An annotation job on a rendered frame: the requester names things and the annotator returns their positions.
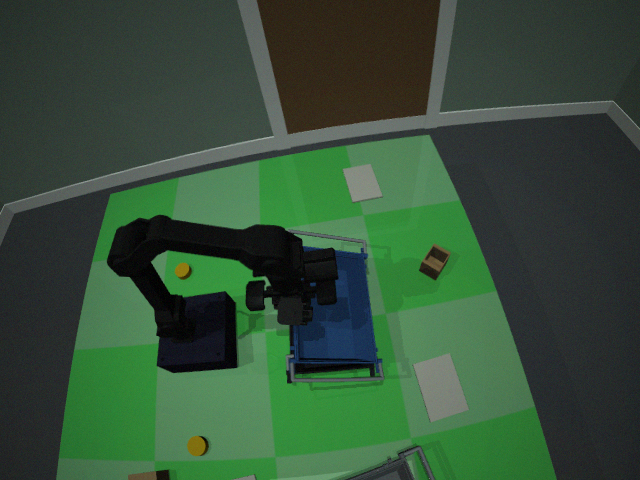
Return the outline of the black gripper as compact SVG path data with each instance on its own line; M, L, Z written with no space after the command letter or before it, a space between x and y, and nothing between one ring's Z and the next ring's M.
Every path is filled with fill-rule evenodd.
M264 298L270 297L272 297L274 309L278 310L278 296L288 297L293 294L298 294L298 292L304 292L307 294L307 302L309 302L309 306L311 305L311 298L315 298L316 296L318 305L332 305L337 302L335 280L316 282L316 286L310 287L310 283L305 284L304 280L299 278L297 284L292 289L285 291L277 290L272 285L267 286L266 290L264 290L265 284L265 280L248 282L246 286L245 303L246 307L250 311L260 311L265 309Z

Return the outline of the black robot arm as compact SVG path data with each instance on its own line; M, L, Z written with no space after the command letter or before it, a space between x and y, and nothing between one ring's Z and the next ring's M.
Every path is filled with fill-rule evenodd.
M130 277L150 303L156 336L175 343L193 342L196 319L185 317L183 295L171 295L151 263L167 250L239 261L253 271L253 277L267 277L280 291L292 289L299 278L305 284L339 280L334 248L304 252L302 239L281 226L255 224L234 229L164 215L138 218L117 228L107 265L119 277ZM313 307L304 292L278 296L279 324L307 325L312 316Z

